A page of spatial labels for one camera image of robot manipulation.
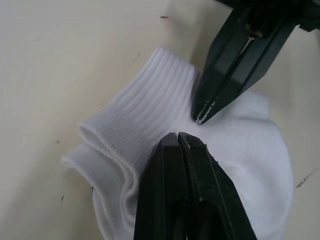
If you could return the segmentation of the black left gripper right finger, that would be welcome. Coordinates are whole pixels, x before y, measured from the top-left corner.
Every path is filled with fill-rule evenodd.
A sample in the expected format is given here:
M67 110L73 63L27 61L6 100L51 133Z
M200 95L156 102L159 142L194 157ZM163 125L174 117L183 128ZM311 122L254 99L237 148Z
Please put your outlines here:
M247 213L234 183L198 137L181 132L190 210L189 240L255 240Z

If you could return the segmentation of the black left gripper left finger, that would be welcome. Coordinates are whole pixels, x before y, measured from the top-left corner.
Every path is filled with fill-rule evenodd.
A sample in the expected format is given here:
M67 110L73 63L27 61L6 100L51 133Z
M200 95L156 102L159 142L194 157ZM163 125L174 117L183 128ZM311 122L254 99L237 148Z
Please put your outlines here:
M188 180L182 147L175 133L163 137L140 179L135 240L185 240Z

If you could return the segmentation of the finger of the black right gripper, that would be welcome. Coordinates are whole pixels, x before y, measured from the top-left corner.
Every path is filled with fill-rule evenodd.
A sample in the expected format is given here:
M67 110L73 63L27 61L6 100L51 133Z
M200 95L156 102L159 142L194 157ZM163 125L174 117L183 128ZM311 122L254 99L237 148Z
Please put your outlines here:
M294 18L289 14L284 14L275 29L265 39L254 37L245 29L248 36L246 46L227 74L224 83L214 95L211 115L206 121L266 74L295 26Z
M209 48L203 73L192 99L191 117L196 123L205 122L211 115L214 95L246 47L248 34L244 29L244 22L248 12L247 7L236 6Z

